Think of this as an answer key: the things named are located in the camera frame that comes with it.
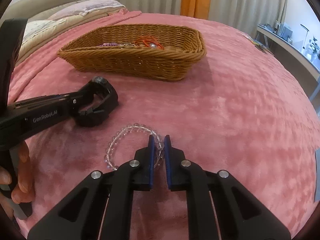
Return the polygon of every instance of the clear bead bracelet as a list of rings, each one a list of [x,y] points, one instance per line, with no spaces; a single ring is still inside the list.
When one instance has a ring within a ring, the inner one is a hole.
[[[152,130],[151,128],[147,127],[144,124],[138,124],[135,123],[134,125],[127,125],[127,127],[122,128],[120,132],[116,133],[116,136],[112,138],[112,141],[108,144],[108,148],[106,150],[106,155],[104,156],[104,161],[107,163],[108,168],[111,168],[112,170],[116,171],[118,169],[118,166],[116,166],[113,162],[113,158],[111,156],[114,155],[116,146],[119,143],[119,140],[121,140],[125,135],[128,133],[131,133],[133,131],[141,131],[148,134],[151,134],[155,138],[155,145],[156,145],[156,158],[154,163],[154,168],[160,166],[161,160],[163,159],[163,150],[164,150],[164,142],[163,138],[156,133],[155,130]]]

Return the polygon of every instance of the pink plush bedspread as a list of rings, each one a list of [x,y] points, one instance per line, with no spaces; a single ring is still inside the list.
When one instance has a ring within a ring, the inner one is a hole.
[[[180,82],[161,82],[109,73],[83,73],[56,56],[72,39],[100,26],[156,23],[199,30],[208,54]],[[30,138],[35,172],[34,213],[19,221],[23,233],[103,162],[108,142],[127,124],[143,123],[208,171],[230,171],[286,225],[292,237],[314,203],[320,123],[294,77],[270,54],[256,49],[236,29],[189,17],[129,12],[75,27],[44,45],[17,66],[9,102],[76,91],[102,75],[115,87],[120,106],[102,125],[82,128],[74,120]],[[121,141],[115,163],[147,145],[146,134]],[[154,190],[134,195],[131,239],[188,239],[183,192],[166,188],[164,168]]]

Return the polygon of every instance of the silver screw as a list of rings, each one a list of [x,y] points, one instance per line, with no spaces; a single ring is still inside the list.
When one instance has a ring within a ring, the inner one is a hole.
[[[140,165],[140,162],[138,160],[132,160],[129,162],[131,167],[138,167]]]
[[[227,171],[219,171],[219,176],[222,178],[227,178],[229,177],[229,172]]]
[[[188,161],[188,160],[183,160],[183,161],[181,162],[181,165],[182,165],[183,167],[189,167],[189,166],[191,165],[191,162]]]
[[[101,172],[100,171],[93,171],[91,173],[91,178],[93,178],[93,179],[98,179],[100,177],[101,177]]]

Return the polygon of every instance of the brown woven basket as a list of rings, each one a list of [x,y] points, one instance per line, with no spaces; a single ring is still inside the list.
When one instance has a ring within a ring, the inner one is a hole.
[[[97,47],[105,42],[134,43],[154,36],[164,50],[148,47]],[[77,70],[108,71],[147,78],[178,81],[193,63],[206,55],[201,33],[185,26],[126,24],[95,29],[58,52]]]

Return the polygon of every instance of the desk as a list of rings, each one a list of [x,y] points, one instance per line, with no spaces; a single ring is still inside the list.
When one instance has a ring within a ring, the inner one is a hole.
[[[286,51],[288,51],[292,56],[294,56],[309,72],[310,74],[317,80],[318,86],[312,93],[312,95],[309,97],[309,100],[312,101],[315,99],[316,95],[320,91],[320,66],[316,66],[312,62],[310,62],[300,51],[298,51],[294,46],[292,46],[290,43],[285,41],[284,39],[280,38],[278,35],[274,34],[270,30],[268,30],[266,27],[262,25],[257,26],[257,38],[259,36],[259,33],[262,33],[264,35],[265,40],[267,40],[267,37],[279,44],[282,48],[284,48]]]

